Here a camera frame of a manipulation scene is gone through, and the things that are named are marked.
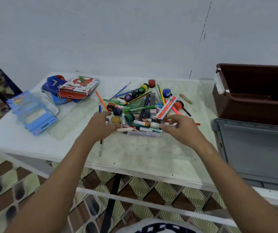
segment table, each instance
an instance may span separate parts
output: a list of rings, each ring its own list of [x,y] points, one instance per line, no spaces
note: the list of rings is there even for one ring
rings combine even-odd
[[[76,76],[76,74],[52,72],[48,77],[56,74],[61,74],[66,79]],[[96,78],[101,80],[96,89],[102,98],[112,97],[129,82],[131,82],[128,87],[130,90],[138,88],[142,83],[148,82],[149,79],[105,76],[97,76]],[[46,77],[31,92],[40,93],[40,87],[45,81]],[[212,97],[214,81],[161,78],[157,78],[156,81],[161,88],[170,88],[173,94],[182,93],[193,101],[192,105],[185,103],[186,109],[191,113],[195,122],[201,123],[199,129],[206,138],[217,147],[215,135],[210,125],[211,121],[217,117]],[[91,94],[90,99],[98,101],[94,92]],[[74,106],[75,103],[73,102],[60,106],[60,112],[57,117],[64,117]],[[71,148],[75,139],[86,127],[90,117],[91,115],[86,116],[79,125],[75,126],[66,135],[64,140],[56,140],[47,132],[37,137],[33,136],[24,129],[22,124],[17,122],[16,115],[9,112],[0,120],[0,155],[16,165],[47,178],[52,172],[52,168],[44,163],[43,159],[60,162]],[[161,134],[159,138],[149,139],[113,133],[104,140],[101,156],[99,156],[99,143],[94,145],[87,158],[86,167],[217,192],[198,155],[168,134]],[[254,189],[269,202],[278,205],[278,191],[261,188]],[[83,188],[78,188],[77,190],[133,204],[146,204],[139,200],[100,193],[94,190]],[[156,204],[149,203],[149,207],[174,211],[221,224],[235,225],[231,219],[154,205]]]

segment patterned floor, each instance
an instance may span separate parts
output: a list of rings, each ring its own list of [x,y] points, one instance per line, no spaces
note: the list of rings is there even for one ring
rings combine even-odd
[[[11,93],[0,76],[0,92]],[[0,118],[7,112],[0,102]],[[48,162],[56,168],[59,163]],[[84,168],[79,186],[104,193],[110,193],[114,173]],[[29,197],[43,184],[44,178],[0,158],[0,233],[2,233]],[[218,193],[197,190],[179,185],[157,182],[122,175],[118,195],[136,200],[161,204],[200,213],[224,209],[225,204]],[[99,233],[108,199],[77,192],[63,233]],[[204,221],[160,211],[142,205],[116,201],[111,219],[110,232],[125,226],[125,217],[133,211],[139,219],[155,217],[165,220],[186,221],[205,233],[237,233],[235,227]]]

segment orange and white box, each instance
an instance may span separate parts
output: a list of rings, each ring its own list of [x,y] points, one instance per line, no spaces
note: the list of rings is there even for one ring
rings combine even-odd
[[[167,103],[161,108],[161,110],[157,113],[156,118],[162,120],[166,114],[170,111],[173,104],[178,100],[178,97],[171,96]]]

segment white wall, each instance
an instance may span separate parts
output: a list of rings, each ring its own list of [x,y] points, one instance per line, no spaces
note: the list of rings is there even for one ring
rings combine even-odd
[[[188,78],[211,0],[0,0],[0,67],[22,90],[51,71]]]
[[[213,0],[191,78],[218,63],[278,65],[278,0]]]

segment white handle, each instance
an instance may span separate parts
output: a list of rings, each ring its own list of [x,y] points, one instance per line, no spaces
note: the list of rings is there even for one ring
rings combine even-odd
[[[217,86],[218,93],[219,94],[223,94],[224,91],[225,91],[225,88],[223,86],[223,83],[221,81],[219,73],[216,73],[213,78],[214,78],[214,82],[215,82],[215,84]]]

